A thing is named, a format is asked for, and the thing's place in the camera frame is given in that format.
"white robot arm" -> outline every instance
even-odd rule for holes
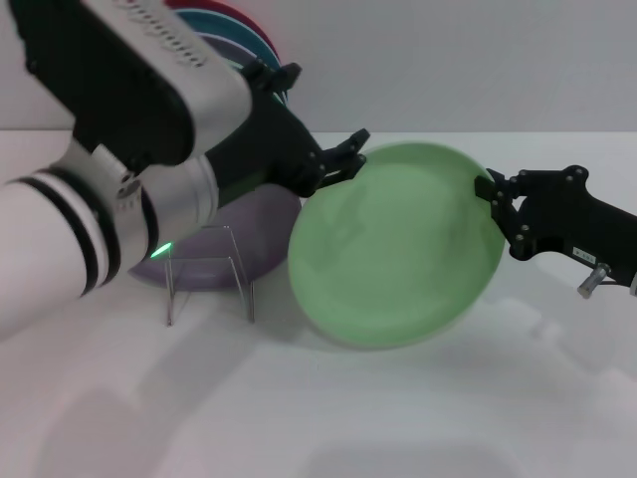
[[[356,176],[361,130],[322,150],[272,93],[159,0],[10,0],[27,70],[75,116],[66,154],[0,187],[0,332],[110,282],[266,182],[308,197]]]

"white wall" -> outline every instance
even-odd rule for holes
[[[634,0],[231,0],[305,74],[317,131],[637,129]],[[0,127],[68,118],[0,11]]]

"clear acrylic stand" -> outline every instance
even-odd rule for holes
[[[215,257],[181,257],[175,255],[172,248],[168,251],[168,256],[165,264],[166,272],[166,292],[168,294],[168,310],[167,310],[167,325],[172,327],[174,325],[174,299],[175,294],[182,291],[188,292],[206,292],[215,291],[215,288],[197,287],[186,288],[182,282],[180,282],[181,275],[188,267],[206,267],[214,266],[219,271],[231,271],[232,275],[236,279],[237,289],[239,291],[239,297],[241,299],[242,307],[245,311],[246,317],[249,322],[255,322],[255,308],[254,308],[254,283],[248,281],[246,270],[241,260],[241,253],[237,247],[237,241],[235,235],[232,232],[232,228],[229,226],[208,226],[204,228],[207,231],[214,231],[220,235],[220,239],[226,244],[226,249],[222,251],[219,256]]]

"green led light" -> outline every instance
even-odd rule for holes
[[[165,246],[161,246],[159,249],[157,249],[152,256],[150,256],[151,259],[157,257],[160,254],[163,254],[164,252],[166,252],[168,249],[170,249],[172,247],[172,242],[169,242],[168,244],[166,244]]]

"white label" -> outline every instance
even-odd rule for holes
[[[595,256],[588,254],[581,249],[577,249],[576,247],[573,247],[573,256],[577,256],[586,262],[590,262],[593,266],[597,264],[597,258]]]

